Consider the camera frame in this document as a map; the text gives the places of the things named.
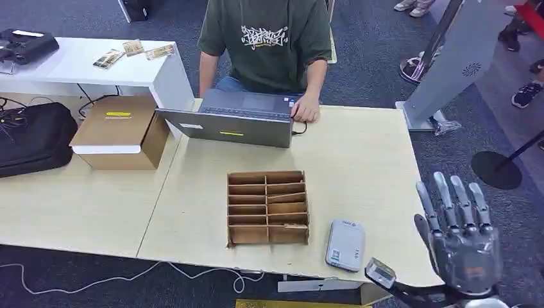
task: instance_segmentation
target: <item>man's hand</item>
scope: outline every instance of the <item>man's hand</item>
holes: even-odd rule
[[[319,95],[306,92],[291,109],[297,122],[315,122],[319,119]]]

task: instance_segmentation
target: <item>green t-shirt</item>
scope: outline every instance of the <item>green t-shirt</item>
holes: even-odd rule
[[[304,92],[306,69],[331,57],[325,0],[209,0],[198,40],[230,55],[230,76],[254,92]]]

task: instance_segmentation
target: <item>laptop keyboard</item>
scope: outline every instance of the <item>laptop keyboard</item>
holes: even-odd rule
[[[217,107],[203,107],[199,110],[202,114],[224,114],[227,116],[235,117],[251,117],[254,119],[268,119],[268,120],[289,120],[291,116],[289,114],[278,114],[275,112],[260,112],[254,110],[240,110],[232,108],[217,108]]]

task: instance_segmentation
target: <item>white sneaker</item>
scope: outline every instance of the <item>white sneaker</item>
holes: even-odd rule
[[[509,5],[504,8],[504,13],[508,16],[514,16],[516,15],[517,12],[518,10],[516,10],[516,8],[513,5]]]
[[[403,0],[400,3],[397,3],[394,9],[395,11],[402,12],[402,11],[408,10],[409,8],[413,8],[415,5],[416,5],[416,0]]]
[[[415,18],[419,18],[419,17],[425,15],[429,11],[429,8],[430,8],[430,6],[428,6],[426,8],[422,8],[422,7],[418,6],[417,8],[413,9],[410,12],[410,16],[415,17]]]

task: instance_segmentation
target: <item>laptop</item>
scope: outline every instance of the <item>laptop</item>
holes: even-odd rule
[[[251,92],[206,92],[198,112],[158,108],[157,112],[190,138],[288,148],[297,96]]]

